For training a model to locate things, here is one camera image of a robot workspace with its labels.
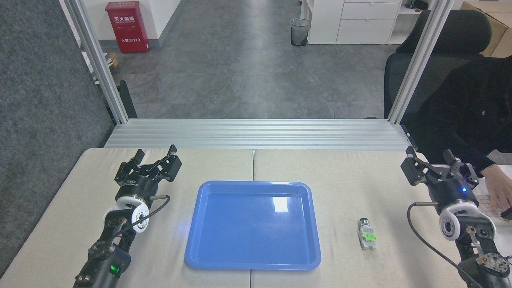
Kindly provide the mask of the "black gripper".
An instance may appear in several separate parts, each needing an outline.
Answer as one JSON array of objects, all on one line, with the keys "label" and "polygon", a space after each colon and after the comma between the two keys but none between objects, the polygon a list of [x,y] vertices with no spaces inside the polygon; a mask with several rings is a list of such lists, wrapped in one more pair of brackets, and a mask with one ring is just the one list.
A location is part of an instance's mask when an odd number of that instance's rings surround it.
[{"label": "black gripper", "polygon": [[138,149],[133,158],[121,163],[115,175],[115,182],[120,185],[115,199],[133,195],[143,199],[155,196],[159,181],[173,182],[181,168],[182,162],[176,153],[176,146],[171,145],[162,159],[140,166],[145,153]]},{"label": "black gripper", "polygon": [[401,164],[404,175],[412,186],[429,183],[429,195],[433,202],[437,202],[437,212],[461,201],[471,201],[479,206],[472,192],[472,188],[480,183],[473,166],[456,158],[450,149],[443,153],[443,158],[449,165],[448,172],[443,174],[444,180],[440,180],[441,173],[430,163],[417,157],[413,146],[406,148],[406,155]]}]

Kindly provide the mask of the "person's hand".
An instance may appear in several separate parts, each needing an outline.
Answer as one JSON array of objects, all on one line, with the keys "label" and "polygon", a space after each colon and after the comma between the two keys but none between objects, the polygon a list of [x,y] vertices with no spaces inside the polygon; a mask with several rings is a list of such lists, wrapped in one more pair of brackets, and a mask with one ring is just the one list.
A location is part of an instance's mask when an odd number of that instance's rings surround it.
[{"label": "person's hand", "polygon": [[496,164],[481,170],[480,174],[485,179],[492,211],[496,211],[497,208],[503,212],[509,209],[512,203],[511,179]]}]

